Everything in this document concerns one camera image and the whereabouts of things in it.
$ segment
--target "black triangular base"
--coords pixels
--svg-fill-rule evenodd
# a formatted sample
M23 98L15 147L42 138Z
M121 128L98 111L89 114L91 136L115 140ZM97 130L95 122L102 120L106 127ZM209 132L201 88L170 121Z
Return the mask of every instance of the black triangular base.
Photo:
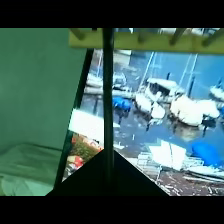
M48 196L167 196L155 183L114 151L113 191L104 179L104 151L52 190Z

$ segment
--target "blue water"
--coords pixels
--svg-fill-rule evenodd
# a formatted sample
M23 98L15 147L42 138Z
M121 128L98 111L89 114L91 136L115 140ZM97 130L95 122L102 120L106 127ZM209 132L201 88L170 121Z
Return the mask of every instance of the blue water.
M130 59L130 66L137 69L137 72L133 72L127 69L123 69L122 72L127 77L127 82L130 87L137 90L141 77L143 76L148 60L152 52L132 52ZM193 65L195 55L192 55L189 63L187 74L185 75L182 87L187 91L186 87L189 82L190 70ZM171 72L170 80L174 80L179 83L183 71L185 69L189 54L177 54L177 53L157 53L155 64L161 65L161 68L153 69L149 68L147 77L166 78L168 72ZM115 71L119 71L119 66L114 68ZM91 66L91 71L97 71L95 65ZM195 83L193 86L191 96L197 99L209 99L209 88L212 85L216 85L220 77L224 76L224 56L214 55L198 55L197 63L194 69ZM100 68L100 76L102 76L102 67ZM81 109L93 113L95 98L84 96ZM102 101L98 102L97 112L98 116L103 117L103 105ZM119 115L114 111L114 121L118 123ZM146 131L147 122L144 118L137 114L134 109L130 112L127 118L123 118L121 122L121 128L119 131L115 130L114 139L116 142L120 142L121 145L126 146L122 153L128 157L136 157L141 151L147 151L145 147L146 143L155 143L157 138L165 141L172 142L181 147L184 147L191 151L191 144L195 141L204 141L218 150L219 155L224 160L223 139L224 132L221 123L217 122L217 126L214 129L207 130L206 135L203 137L202 131L187 130L193 133L195 137L191 140L184 139L182 134L186 131L185 127L178 127L177 133L173 133L172 124L165 119L162 125L151 126Z

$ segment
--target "picture of harbor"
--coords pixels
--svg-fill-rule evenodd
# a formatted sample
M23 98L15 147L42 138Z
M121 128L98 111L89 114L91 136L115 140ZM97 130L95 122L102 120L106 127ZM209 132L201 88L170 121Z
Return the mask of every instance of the picture of harbor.
M114 52L114 149L169 195L224 195L223 61ZM64 179L103 150L102 87L103 52L95 50L81 108L70 122L74 150Z

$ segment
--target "yellow bar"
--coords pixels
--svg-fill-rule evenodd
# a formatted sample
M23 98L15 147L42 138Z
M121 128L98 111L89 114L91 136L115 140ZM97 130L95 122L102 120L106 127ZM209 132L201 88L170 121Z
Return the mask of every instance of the yellow bar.
M102 48L102 29L100 31L83 31L84 40L78 40L69 31L69 46L76 48ZM116 32L114 48L122 50L143 50L143 51L162 51L162 52L183 52L200 54L224 54L224 36L218 38L208 47L202 46L202 41L206 37L197 35L182 35L178 42L170 45L172 34L146 34L143 43L138 42L139 33Z

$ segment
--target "wall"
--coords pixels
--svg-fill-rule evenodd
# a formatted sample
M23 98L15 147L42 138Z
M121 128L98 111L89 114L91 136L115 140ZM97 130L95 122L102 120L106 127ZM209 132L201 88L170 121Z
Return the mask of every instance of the wall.
M85 53L69 48L67 28L0 29L0 153L63 147Z

